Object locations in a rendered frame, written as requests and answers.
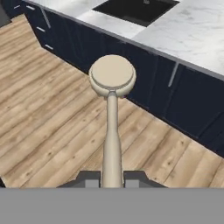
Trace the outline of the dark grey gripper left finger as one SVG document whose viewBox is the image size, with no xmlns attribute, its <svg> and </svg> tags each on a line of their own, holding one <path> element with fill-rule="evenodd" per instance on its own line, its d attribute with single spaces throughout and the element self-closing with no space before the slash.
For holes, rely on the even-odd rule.
<svg viewBox="0 0 224 224">
<path fill-rule="evenodd" d="M 59 186 L 60 188 L 100 188 L 101 187 L 101 172 L 100 171 L 80 171 L 71 181 Z"/>
</svg>

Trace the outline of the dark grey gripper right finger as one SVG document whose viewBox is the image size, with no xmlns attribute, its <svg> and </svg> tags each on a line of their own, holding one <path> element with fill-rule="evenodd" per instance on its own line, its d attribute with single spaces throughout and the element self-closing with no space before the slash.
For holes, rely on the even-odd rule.
<svg viewBox="0 0 224 224">
<path fill-rule="evenodd" d="M 124 171 L 123 172 L 124 188 L 152 188 L 163 187 L 158 182 L 149 179 L 144 171 Z"/>
</svg>

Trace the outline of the black sink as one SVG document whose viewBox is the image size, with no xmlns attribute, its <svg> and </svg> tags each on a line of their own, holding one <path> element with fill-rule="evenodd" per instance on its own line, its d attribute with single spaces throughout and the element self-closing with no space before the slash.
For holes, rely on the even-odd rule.
<svg viewBox="0 0 224 224">
<path fill-rule="evenodd" d="M 178 0 L 107 0 L 94 11 L 147 27 L 178 3 Z"/>
</svg>

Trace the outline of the navy cupboard door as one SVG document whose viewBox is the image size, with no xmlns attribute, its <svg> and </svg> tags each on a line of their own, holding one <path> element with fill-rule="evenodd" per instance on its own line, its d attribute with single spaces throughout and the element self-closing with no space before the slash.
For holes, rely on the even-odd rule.
<svg viewBox="0 0 224 224">
<path fill-rule="evenodd" d="M 224 158 L 224 81 L 182 66 L 165 118 Z"/>
<path fill-rule="evenodd" d="M 106 54 L 123 56 L 136 69 L 135 85 L 126 98 L 154 116 L 162 117 L 167 90 L 164 84 L 171 77 L 175 62 L 111 37 L 104 39 L 104 48 Z"/>
<path fill-rule="evenodd" d="M 58 56 L 87 74 L 92 64 L 104 55 L 102 34 L 48 10 L 45 14 Z"/>
</svg>

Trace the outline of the navy drawer front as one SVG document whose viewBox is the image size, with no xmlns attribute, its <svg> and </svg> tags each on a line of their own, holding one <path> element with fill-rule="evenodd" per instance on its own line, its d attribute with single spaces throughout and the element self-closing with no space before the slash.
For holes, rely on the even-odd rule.
<svg viewBox="0 0 224 224">
<path fill-rule="evenodd" d="M 35 35 L 38 37 L 38 36 L 49 36 L 49 30 L 48 30 L 48 27 L 46 25 L 46 22 L 42 19 L 38 20 L 38 19 L 32 19 L 31 22 L 31 27 L 35 33 Z M 40 30 L 38 30 L 36 27 L 41 27 L 42 29 L 45 30 L 45 32 L 42 32 Z"/>
<path fill-rule="evenodd" d="M 51 37 L 48 37 L 48 36 L 38 36 L 38 42 L 49 53 L 54 54 L 56 57 L 59 56 L 58 49 L 57 49 L 56 45 L 54 44 L 54 41 L 53 41 L 53 39 Z M 49 45 L 49 46 L 53 47 L 53 50 L 48 49 L 47 47 L 45 47 L 45 45 Z"/>
<path fill-rule="evenodd" d="M 30 5 L 31 7 L 35 8 L 35 10 L 30 10 L 26 8 L 25 7 L 26 5 Z M 38 6 L 35 6 L 31 3 L 27 3 L 26 1 L 22 1 L 21 6 L 29 22 L 31 22 L 32 19 L 38 19 L 38 20 L 42 19 L 45 21 L 44 16 L 41 12 L 41 9 Z"/>
</svg>

